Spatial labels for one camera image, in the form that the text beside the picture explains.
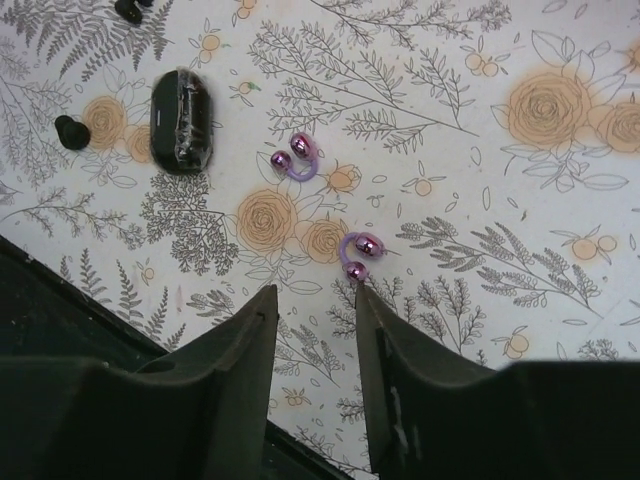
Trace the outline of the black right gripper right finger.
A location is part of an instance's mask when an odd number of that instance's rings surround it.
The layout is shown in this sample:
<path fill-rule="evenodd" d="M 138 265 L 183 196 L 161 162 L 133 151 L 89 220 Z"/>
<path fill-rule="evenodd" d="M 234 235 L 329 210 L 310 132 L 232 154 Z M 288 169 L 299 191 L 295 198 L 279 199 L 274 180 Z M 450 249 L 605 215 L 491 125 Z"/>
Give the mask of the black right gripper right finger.
<path fill-rule="evenodd" d="M 639 366 L 525 361 L 493 370 L 356 293 L 371 469 L 382 479 L 635 479 Z"/>

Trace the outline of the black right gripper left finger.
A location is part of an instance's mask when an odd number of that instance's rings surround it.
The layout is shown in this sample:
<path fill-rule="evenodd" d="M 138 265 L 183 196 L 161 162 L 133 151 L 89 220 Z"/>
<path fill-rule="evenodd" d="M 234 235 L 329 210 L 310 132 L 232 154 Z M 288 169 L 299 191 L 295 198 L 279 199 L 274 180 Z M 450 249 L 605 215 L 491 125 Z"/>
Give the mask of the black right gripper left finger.
<path fill-rule="evenodd" d="M 256 479 L 278 323 L 262 288 L 186 346 L 129 372 L 82 356 L 1 358 L 5 479 Z"/>

